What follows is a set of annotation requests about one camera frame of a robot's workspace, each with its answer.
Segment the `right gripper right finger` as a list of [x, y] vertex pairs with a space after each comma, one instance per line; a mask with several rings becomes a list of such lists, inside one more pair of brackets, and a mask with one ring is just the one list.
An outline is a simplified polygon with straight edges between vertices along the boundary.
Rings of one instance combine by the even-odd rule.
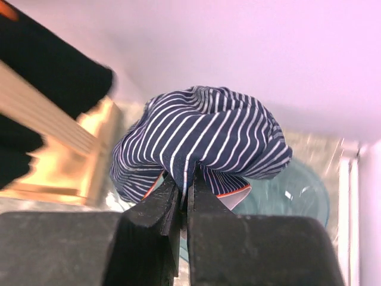
[[322, 224], [303, 216], [236, 215], [196, 172], [188, 191], [192, 285], [343, 285]]

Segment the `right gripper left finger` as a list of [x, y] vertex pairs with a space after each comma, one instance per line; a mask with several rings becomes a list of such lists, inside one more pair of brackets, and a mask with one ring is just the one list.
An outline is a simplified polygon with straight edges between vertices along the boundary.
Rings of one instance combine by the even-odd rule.
[[121, 214], [102, 285], [173, 285], [179, 271], [179, 200], [166, 173], [156, 190]]

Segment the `navy striped underwear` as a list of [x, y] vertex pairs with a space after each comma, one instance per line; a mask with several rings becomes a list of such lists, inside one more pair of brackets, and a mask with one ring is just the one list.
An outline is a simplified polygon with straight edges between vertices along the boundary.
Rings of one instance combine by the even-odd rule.
[[272, 179], [293, 151], [273, 115], [248, 95], [193, 86], [150, 99], [113, 149], [110, 177], [120, 198], [139, 203], [164, 175], [182, 195], [201, 171], [208, 189], [234, 209], [250, 179]]

